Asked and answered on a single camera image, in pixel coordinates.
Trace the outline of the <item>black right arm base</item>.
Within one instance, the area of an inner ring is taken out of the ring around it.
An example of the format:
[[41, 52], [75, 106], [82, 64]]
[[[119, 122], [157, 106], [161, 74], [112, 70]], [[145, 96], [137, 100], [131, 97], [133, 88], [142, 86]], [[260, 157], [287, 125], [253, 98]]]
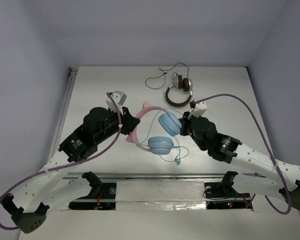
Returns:
[[252, 196], [249, 193], [238, 193], [233, 188], [235, 176], [238, 176], [237, 172], [228, 171], [221, 181], [204, 184], [202, 196], [206, 199], [206, 208], [208, 210], [253, 210]]

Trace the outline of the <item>pink blue cat-ear headphones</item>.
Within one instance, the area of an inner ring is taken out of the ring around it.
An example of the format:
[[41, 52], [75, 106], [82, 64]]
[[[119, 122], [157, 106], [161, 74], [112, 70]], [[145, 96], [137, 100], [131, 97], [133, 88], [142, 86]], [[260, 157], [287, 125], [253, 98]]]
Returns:
[[164, 112], [161, 110], [169, 111], [173, 114], [176, 114], [177, 111], [173, 110], [171, 108], [164, 108], [161, 106], [152, 105], [149, 102], [145, 101], [142, 105], [141, 110], [137, 113], [136, 117], [142, 120], [145, 116], [151, 115], [153, 117], [152, 121], [149, 122], [149, 128], [147, 132], [145, 132], [145, 137], [143, 139], [139, 138], [139, 129], [135, 128], [126, 138], [126, 142], [129, 142], [133, 144], [134, 146], [138, 147], [139, 149], [149, 152], [147, 145], [147, 140], [150, 137], [156, 137], [156, 136], [164, 136], [164, 137], [170, 137], [173, 139], [174, 144], [177, 145], [176, 140], [171, 137], [160, 125], [158, 122], [158, 117], [162, 115]]

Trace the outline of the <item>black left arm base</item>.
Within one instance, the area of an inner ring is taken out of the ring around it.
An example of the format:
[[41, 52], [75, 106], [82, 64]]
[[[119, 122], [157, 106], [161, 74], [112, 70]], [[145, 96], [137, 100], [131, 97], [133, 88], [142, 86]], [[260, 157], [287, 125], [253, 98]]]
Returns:
[[102, 182], [94, 173], [85, 172], [82, 177], [89, 182], [89, 193], [69, 203], [71, 210], [99, 210], [108, 211], [116, 209], [115, 182]]

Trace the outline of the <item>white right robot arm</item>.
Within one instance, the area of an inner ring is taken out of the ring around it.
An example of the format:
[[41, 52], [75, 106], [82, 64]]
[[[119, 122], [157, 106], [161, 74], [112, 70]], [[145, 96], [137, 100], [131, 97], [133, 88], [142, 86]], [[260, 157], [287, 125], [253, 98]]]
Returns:
[[249, 193], [273, 197], [300, 211], [300, 166], [272, 160], [240, 140], [219, 133], [207, 118], [195, 117], [186, 111], [180, 121], [180, 134], [190, 136], [211, 158], [258, 174], [252, 177], [228, 171], [220, 184], [225, 196]]

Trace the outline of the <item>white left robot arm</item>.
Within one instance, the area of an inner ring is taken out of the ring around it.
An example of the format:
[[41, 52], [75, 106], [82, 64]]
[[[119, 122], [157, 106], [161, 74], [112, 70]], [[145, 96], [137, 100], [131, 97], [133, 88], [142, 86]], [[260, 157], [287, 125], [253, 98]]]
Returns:
[[78, 165], [108, 151], [119, 135], [129, 135], [140, 123], [127, 107], [95, 107], [60, 145], [40, 171], [15, 183], [0, 197], [0, 228], [31, 233], [47, 216], [76, 198], [96, 197], [101, 181], [92, 172], [84, 173], [68, 187], [54, 187]]

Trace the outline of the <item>light blue wired earphones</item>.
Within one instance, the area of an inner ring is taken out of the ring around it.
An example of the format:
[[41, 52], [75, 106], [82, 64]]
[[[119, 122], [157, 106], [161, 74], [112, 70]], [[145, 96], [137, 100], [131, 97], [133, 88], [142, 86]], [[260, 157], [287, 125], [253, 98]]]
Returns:
[[[190, 151], [188, 148], [181, 146], [176, 138], [176, 136], [180, 134], [182, 123], [175, 114], [165, 110], [166, 109], [161, 110], [161, 112], [163, 111], [164, 113], [158, 117], [158, 122], [161, 127], [176, 140], [177, 145], [174, 144], [173, 139], [170, 137], [154, 136], [148, 138], [146, 146], [152, 154], [160, 156], [165, 162], [175, 162], [178, 166], [181, 164], [182, 159], [189, 156]], [[169, 155], [173, 149], [178, 151], [177, 156], [174, 160], [166, 160], [163, 156]]]

